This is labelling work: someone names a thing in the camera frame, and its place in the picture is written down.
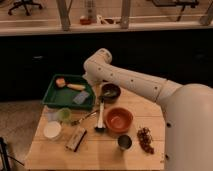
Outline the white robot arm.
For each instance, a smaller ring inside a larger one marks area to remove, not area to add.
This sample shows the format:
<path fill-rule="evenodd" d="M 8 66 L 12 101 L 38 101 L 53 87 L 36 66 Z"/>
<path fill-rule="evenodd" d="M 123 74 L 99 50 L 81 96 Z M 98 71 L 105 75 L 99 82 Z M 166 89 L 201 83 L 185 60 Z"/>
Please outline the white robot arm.
<path fill-rule="evenodd" d="M 161 107 L 165 118 L 165 171 L 213 171 L 213 88 L 182 85 L 111 64 L 112 55 L 97 50 L 83 64 L 91 85 L 109 81 Z"/>

